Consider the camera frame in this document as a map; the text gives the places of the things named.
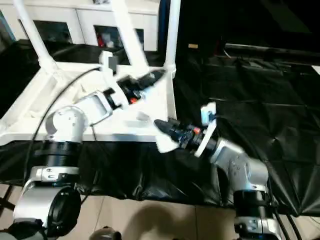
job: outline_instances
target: cabinet door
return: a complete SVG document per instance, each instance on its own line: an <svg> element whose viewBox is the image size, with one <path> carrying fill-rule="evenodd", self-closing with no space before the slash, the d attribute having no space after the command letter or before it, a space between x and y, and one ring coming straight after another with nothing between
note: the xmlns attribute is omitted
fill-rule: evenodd
<svg viewBox="0 0 320 240"><path fill-rule="evenodd" d="M112 11L77 9L84 41L86 44L120 48L120 38L116 20ZM130 13L133 27L145 51L156 51L158 45L158 17Z"/></svg>
<svg viewBox="0 0 320 240"><path fill-rule="evenodd" d="M0 5L15 38L28 39L13 5ZM30 18L34 21L43 40L85 43L75 9L47 6L26 6Z"/></svg>

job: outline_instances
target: white frame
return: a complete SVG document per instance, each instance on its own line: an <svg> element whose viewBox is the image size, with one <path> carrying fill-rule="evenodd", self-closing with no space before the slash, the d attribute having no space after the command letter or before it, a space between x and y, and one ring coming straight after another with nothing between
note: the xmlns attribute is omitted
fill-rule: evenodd
<svg viewBox="0 0 320 240"><path fill-rule="evenodd" d="M171 3L171 9L180 7L180 0L174 0L172 2L178 1L177 4ZM12 104L10 109L5 113L3 118L0 120L0 145L9 143L14 140L28 140L33 134L35 127L37 126L39 119L38 117L28 117L27 114L32 116L38 116L41 114L40 112L35 112L33 109L41 109L42 105L46 105L44 101L50 101L51 98L54 98L54 92L60 91L71 78L69 72L69 67L79 72L83 72L83 68L90 67L90 64L84 63L58 63L53 60L53 58L49 55L37 28L30 18L23 0L13 0L14 5L19 12L19 16L21 18L21 22L30 38L30 41L38 55L40 70L34 76L32 81L28 84L28 86L24 89L24 91L20 94L17 100ZM142 76L146 74L150 67L148 66L146 56L144 55L141 45L139 43L138 36L136 31L134 31L133 25L131 23L130 16L128 14L128 9L125 4L125 0L111 0L111 5L114 13L115 20L117 22L117 27L123 42L124 49L128 56L131 65L119 65L124 71L120 68L120 72L130 74L134 77ZM143 111L146 111L147 115L151 119L162 119L166 120L167 117L176 117L176 108L174 101L174 90L173 90L173 78L176 72L175 65L175 56L176 56L176 44L177 44L177 34L178 34L178 25L179 25L179 12L180 9L176 9L173 14L170 9L170 17L169 17L169 33L168 33L168 42L167 44L167 56L164 67L167 68L168 73L163 77L164 81L160 81L157 83L157 87L152 88L150 91L153 92L146 96L145 101L138 102L130 107L130 109L135 109L140 111L139 106L143 106ZM102 65L103 71L99 71L100 75L107 74L108 69L104 70L106 66ZM107 78L103 79L112 79L112 74L109 74ZM98 79L96 77L90 78L89 83L91 83L92 79ZM49 97L46 96L46 91L48 89L52 89ZM66 95L61 98L63 102L63 106L69 105L73 103L73 99L76 94L78 94L77 87L71 87ZM35 95L40 98L44 98L41 100L41 104L38 103L35 105ZM129 122L133 119L130 116L125 116L124 118L128 118ZM117 117L115 119L114 125L117 125ZM140 121L135 121L134 124L141 124ZM101 136L99 141L138 141L138 142L157 142L159 143L159 139L157 138L160 131L153 125L147 124L143 127L125 125L120 126L120 128L116 131L113 131L113 128L110 126L104 126L101 129L97 129L98 135ZM44 130L44 126L41 127L40 135L46 133ZM111 129L109 132L105 132L105 128ZM89 133L84 134L84 140L90 141L93 139L88 139ZM162 141L167 142L168 139L161 138Z"/></svg>

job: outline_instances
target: black cable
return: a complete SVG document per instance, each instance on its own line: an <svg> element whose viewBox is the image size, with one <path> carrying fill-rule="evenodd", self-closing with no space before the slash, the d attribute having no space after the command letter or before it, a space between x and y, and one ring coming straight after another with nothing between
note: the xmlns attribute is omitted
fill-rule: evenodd
<svg viewBox="0 0 320 240"><path fill-rule="evenodd" d="M283 232L283 235L284 235L285 239L286 240L290 240L289 234L288 234L288 232L286 230L286 227L285 227L284 223L282 222L282 220L281 220L281 218L279 216L278 211L275 211L274 215L275 215L275 218L276 218L276 220L278 221L278 223L280 225L280 228L281 228L281 230Z"/></svg>
<svg viewBox="0 0 320 240"><path fill-rule="evenodd" d="M299 232L299 230L298 230L298 228L297 228L297 226L295 224L295 221L292 219L292 217L289 214L287 214L286 217L288 218L288 220L289 220L289 222L290 222L290 224L291 224L291 226L293 228L293 231L294 231L294 233L296 235L296 239L297 240L302 240L300 232Z"/></svg>
<svg viewBox="0 0 320 240"><path fill-rule="evenodd" d="M68 88L73 85L77 80L79 80L80 78L82 78L84 75L92 72L92 71L97 71L99 70L99 67L96 67L96 68L92 68L88 71L85 71L83 73L81 73L79 76L77 76L75 79L73 79L67 86L64 87L64 89L62 89L59 94L55 97L55 99L52 101L52 103L49 105L49 107L46 109L46 111L44 112L40 122L39 122L39 125L38 127L36 128L36 131L34 132L33 134L33 137L32 137L32 140L30 142L30 145L29 145L29 148L28 148L28 152L26 154L26 160L24 162L24 174L23 174L23 184L25 184L28 180L28 177L29 177L29 161L30 161L30 156L31 156L31 152L32 152L32 148L34 146L34 143L35 143L35 140L36 140L36 137L37 137L37 134L39 132L39 129L42 125L42 123L44 122L48 112L50 111L50 109L52 108L52 106L56 103L56 101L61 97L62 94L64 94Z"/></svg>

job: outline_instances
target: silver arm segment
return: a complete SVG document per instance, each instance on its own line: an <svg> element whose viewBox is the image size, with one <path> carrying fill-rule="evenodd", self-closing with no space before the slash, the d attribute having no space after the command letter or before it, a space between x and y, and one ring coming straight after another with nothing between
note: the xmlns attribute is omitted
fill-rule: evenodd
<svg viewBox="0 0 320 240"><path fill-rule="evenodd" d="M241 190L267 192L266 165L257 159L250 158L238 145L220 138L210 162L225 172L234 192Z"/></svg>

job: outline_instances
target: red object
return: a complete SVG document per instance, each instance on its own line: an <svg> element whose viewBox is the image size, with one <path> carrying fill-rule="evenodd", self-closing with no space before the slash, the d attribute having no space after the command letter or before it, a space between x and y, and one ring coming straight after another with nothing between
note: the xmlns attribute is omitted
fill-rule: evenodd
<svg viewBox="0 0 320 240"><path fill-rule="evenodd" d="M201 129L198 128L198 127L195 127L195 128L193 129L193 131L194 131L195 134L199 134L199 133L201 132Z"/></svg>
<svg viewBox="0 0 320 240"><path fill-rule="evenodd" d="M138 101L138 99L132 97L130 98L130 103L135 104Z"/></svg>
<svg viewBox="0 0 320 240"><path fill-rule="evenodd" d="M102 37L100 35L98 35L97 37L97 41L98 41L98 46L99 47L104 47L105 46L105 43L104 41L102 40Z"/></svg>

